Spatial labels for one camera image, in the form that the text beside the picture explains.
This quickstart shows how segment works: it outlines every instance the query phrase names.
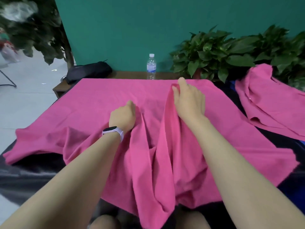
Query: black watch face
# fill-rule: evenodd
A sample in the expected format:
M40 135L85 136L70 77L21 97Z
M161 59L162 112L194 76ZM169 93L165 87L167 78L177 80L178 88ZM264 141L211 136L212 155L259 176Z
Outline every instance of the black watch face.
M111 131L111 130L114 130L116 129L117 127L116 126L113 126L113 127L109 127L109 128L106 128L104 129L103 131L106 132L106 131Z

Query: tiled floor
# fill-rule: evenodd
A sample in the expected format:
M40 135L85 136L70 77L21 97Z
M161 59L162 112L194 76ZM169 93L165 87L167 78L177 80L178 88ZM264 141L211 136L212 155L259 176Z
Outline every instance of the tiled floor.
M38 51L34 51L33 58L20 52L19 63L1 70L17 88L0 86L0 153L15 140L15 129L27 127L54 103L52 88L67 74L67 65L63 59L55 59L49 66ZM10 84L1 73L0 84ZM0 225L17 208L0 195Z

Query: tree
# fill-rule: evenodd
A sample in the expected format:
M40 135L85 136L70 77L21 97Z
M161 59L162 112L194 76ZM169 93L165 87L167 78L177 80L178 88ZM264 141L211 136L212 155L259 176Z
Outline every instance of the tree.
M0 27L17 50L33 57L33 47L47 64L64 59L74 65L71 47L55 0L0 0Z

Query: wooden table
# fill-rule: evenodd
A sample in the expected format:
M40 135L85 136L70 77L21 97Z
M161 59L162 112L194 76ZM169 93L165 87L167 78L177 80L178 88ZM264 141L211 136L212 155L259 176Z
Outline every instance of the wooden table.
M111 79L147 79L146 71L114 71L112 72L108 78ZM156 79L178 79L179 74L172 72L157 72ZM64 80L60 84L58 84L53 91L57 98L59 99L69 88L70 84Z

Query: forearm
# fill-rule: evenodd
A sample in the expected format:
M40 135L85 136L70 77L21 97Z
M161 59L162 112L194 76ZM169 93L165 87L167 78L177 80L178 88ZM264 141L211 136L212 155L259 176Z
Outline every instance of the forearm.
M87 227L120 143L105 134L26 201L1 228Z
M202 117L196 136L237 228L301 228L304 215Z

